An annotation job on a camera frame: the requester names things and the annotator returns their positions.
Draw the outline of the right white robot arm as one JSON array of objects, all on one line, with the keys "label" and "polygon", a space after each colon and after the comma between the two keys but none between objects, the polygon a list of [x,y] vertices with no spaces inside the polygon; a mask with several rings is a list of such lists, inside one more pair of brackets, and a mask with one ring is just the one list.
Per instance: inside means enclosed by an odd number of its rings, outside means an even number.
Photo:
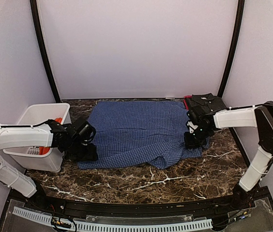
[{"label": "right white robot arm", "polygon": [[252,127],[258,130],[258,149],[250,165],[238,182],[238,187],[250,192],[269,172],[273,164],[273,101],[264,104],[209,109],[204,106],[190,106],[184,134],[188,149],[206,145],[214,132],[224,128]]}]

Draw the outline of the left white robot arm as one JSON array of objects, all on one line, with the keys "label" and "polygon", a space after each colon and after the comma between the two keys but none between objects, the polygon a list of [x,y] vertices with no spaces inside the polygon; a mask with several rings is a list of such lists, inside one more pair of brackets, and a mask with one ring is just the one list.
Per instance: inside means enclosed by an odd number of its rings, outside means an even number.
[{"label": "left white robot arm", "polygon": [[[83,117],[66,124],[53,119],[36,125],[0,124],[0,150],[31,146],[50,147],[68,153],[75,161],[97,161],[97,149],[92,143],[95,135],[95,128]],[[38,210],[45,211],[50,207],[50,200],[44,196],[43,188],[3,158],[0,158],[0,182],[30,199]]]}]

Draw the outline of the blue checked shirt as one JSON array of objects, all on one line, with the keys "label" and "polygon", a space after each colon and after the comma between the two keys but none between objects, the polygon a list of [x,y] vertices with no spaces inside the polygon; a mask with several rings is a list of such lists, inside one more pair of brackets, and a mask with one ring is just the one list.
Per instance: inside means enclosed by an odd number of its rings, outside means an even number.
[{"label": "blue checked shirt", "polygon": [[188,116],[180,101],[100,101],[88,122],[96,129],[97,161],[80,161],[78,168],[124,168],[148,163],[166,169],[182,159],[202,157],[209,140],[187,149]]}]

